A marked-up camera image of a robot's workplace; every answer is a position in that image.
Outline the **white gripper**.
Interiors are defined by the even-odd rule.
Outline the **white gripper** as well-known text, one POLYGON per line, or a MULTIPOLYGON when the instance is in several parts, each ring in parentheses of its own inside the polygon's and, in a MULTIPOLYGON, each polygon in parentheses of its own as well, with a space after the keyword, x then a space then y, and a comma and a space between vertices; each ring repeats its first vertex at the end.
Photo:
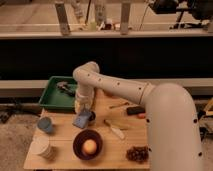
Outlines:
POLYGON ((79 92, 75 94, 74 108, 79 114, 83 109, 91 109, 94 101, 94 94, 82 95, 79 92))

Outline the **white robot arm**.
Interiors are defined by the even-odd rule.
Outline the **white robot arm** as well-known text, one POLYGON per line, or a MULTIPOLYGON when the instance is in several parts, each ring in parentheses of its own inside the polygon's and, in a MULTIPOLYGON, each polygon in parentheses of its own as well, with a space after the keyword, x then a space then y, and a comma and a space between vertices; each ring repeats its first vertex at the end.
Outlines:
POLYGON ((150 171, 204 171, 197 110, 184 87, 102 75, 93 61, 75 68, 73 78, 80 106, 89 107, 99 88, 145 109, 150 171))

